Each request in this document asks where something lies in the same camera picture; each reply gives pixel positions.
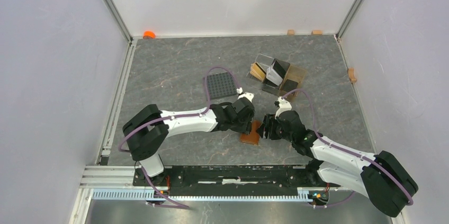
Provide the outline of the brown leather card holder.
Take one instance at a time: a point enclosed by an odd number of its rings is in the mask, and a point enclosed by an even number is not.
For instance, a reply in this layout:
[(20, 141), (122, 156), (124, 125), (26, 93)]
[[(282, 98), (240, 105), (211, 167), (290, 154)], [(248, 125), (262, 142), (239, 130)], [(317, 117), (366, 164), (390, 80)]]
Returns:
[(256, 131), (260, 126), (262, 125), (262, 123), (258, 120), (254, 120), (251, 123), (251, 128), (250, 128), (250, 132), (249, 134), (241, 134), (239, 141), (241, 143), (244, 144), (249, 144), (249, 145), (258, 145), (259, 144), (259, 140), (260, 140), (260, 135), (258, 134), (258, 132)]

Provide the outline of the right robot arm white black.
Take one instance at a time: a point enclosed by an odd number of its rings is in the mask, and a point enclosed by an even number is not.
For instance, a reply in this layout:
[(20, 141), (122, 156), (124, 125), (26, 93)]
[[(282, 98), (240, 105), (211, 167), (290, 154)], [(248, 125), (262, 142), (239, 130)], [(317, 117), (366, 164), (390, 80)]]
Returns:
[(418, 192), (418, 185), (388, 151), (367, 153), (341, 145), (307, 129), (296, 111), (267, 114), (257, 128), (260, 137), (284, 139), (302, 156), (306, 180), (313, 186), (336, 184), (367, 197), (382, 213), (395, 218)]

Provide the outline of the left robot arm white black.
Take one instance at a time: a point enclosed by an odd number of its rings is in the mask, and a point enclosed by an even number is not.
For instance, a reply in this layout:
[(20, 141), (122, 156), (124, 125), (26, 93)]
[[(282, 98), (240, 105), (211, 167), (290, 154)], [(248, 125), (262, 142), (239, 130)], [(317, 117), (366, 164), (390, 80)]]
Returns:
[(190, 132), (227, 130), (249, 134), (255, 114), (253, 98), (252, 93), (244, 93), (233, 103), (179, 112), (147, 105), (122, 127), (124, 143), (128, 146), (126, 151), (140, 163), (152, 185), (161, 185), (166, 180), (166, 171), (158, 149), (166, 138)]

